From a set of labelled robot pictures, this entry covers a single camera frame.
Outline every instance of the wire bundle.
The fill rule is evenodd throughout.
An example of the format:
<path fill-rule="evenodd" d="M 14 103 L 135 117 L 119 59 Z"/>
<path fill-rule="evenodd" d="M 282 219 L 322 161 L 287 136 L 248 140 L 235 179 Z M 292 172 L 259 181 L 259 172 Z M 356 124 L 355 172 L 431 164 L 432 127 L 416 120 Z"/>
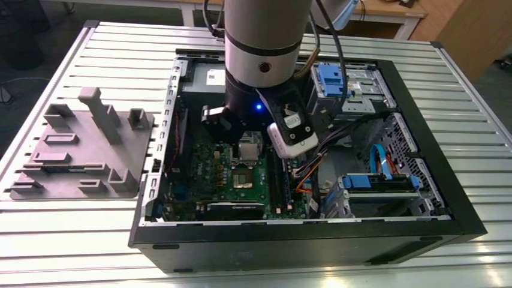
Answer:
<path fill-rule="evenodd" d="M 315 153 L 314 153 L 314 158 L 310 159 L 306 162 L 306 164 L 295 172 L 296 174 L 299 174 L 299 173 L 303 173 L 304 171 L 307 171 L 310 169 L 307 175 L 303 177 L 303 179 L 302 179 L 302 181 L 300 181 L 300 183 L 295 189 L 296 192 L 299 192 L 299 193 L 302 192 L 300 191 L 300 190 L 303 190 L 302 185 L 304 184 L 306 179 L 311 176 L 312 172 L 319 167 L 320 162 L 323 160 L 323 157 L 327 154 L 327 151 L 330 149 L 330 145 L 335 144 L 338 142 L 338 140 L 347 137 L 352 133 L 352 131 L 359 126 L 362 126 L 364 123 L 367 123 L 368 121 L 388 117 L 390 113 L 391 113 L 390 111 L 384 111 L 384 112 L 379 112 L 374 115 L 366 115 L 366 116 L 358 118 L 354 122 L 351 122 L 346 126 L 338 128 L 334 132 L 331 132 L 331 134 L 326 137 L 326 139 L 319 143 L 318 148 L 316 148 Z"/>

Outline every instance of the silver cylinder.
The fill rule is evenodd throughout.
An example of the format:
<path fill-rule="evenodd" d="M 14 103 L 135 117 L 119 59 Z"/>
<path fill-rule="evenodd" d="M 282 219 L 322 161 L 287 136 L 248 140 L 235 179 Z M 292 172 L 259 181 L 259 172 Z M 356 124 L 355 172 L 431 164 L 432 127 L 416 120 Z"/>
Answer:
<path fill-rule="evenodd" d="M 282 84 L 294 74 L 312 0 L 226 0 L 226 67 L 242 83 Z"/>

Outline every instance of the motherboard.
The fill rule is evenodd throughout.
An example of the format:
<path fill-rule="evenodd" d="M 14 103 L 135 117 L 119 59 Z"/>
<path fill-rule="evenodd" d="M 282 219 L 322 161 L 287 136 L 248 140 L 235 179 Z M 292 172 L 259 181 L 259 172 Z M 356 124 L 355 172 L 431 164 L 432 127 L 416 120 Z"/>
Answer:
<path fill-rule="evenodd" d="M 167 221 L 255 218 L 255 214 L 268 220 L 306 218 L 306 196 L 294 194 L 290 183 L 299 160 L 279 159 L 256 138 L 246 136 L 238 147 L 195 145 L 190 180 L 171 183 Z"/>

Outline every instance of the green circuit board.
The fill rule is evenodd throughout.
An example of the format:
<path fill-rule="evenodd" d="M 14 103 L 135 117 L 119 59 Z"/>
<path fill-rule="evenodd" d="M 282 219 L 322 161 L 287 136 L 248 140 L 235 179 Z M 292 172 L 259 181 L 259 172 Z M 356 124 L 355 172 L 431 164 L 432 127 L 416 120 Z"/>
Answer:
<path fill-rule="evenodd" d="M 304 218 L 306 209 L 300 203 L 291 205 L 291 209 L 274 209 L 271 206 L 267 159 L 262 157 L 251 165 L 232 162 L 231 149 L 226 144 L 195 145 L 187 197 L 174 197 L 170 221 L 196 221 L 196 208 L 203 202 L 260 203 L 266 207 L 264 219 Z M 171 185 L 171 195 L 176 195 L 179 185 Z"/>

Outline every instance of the desk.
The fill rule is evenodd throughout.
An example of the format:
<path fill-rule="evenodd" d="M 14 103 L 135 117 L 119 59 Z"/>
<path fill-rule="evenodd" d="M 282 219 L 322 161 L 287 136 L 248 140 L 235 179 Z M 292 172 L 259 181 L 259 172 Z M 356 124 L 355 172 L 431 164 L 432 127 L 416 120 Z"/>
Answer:
<path fill-rule="evenodd" d="M 419 21 L 427 16 L 427 12 L 422 6 L 416 3 L 410 9 L 404 6 L 400 6 L 398 2 L 387 2 L 384 0 L 364 1 L 367 7 L 366 21 L 400 24 L 395 39 L 410 39 Z M 188 27 L 195 27 L 194 10 L 203 10 L 203 0 L 64 0 L 64 2 L 178 8 L 182 10 L 183 24 Z M 208 8 L 211 10 L 219 11 L 222 4 L 223 0 L 211 0 Z M 362 4 L 359 4 L 351 20 L 359 21 L 362 14 Z"/>
<path fill-rule="evenodd" d="M 314 43 L 306 35 L 303 55 Z M 343 37 L 342 43 L 347 57 L 395 62 L 490 234 L 400 265 L 167 275 L 127 246 L 136 199 L 30 202 L 0 193 L 0 283 L 27 287 L 108 282 L 138 288 L 512 286 L 510 133 L 443 49 L 428 42 L 370 38 Z M 322 46 L 322 55 L 335 57 L 327 35 Z M 46 127 L 42 113 L 51 103 L 83 105 L 82 86 L 100 87 L 106 104 L 119 112 L 132 107 L 162 112 L 178 48 L 222 51 L 223 44 L 206 28 L 102 22 L 82 30 L 0 161 L 0 191 L 30 159 L 34 139 Z M 158 114 L 155 121 L 162 121 Z"/>

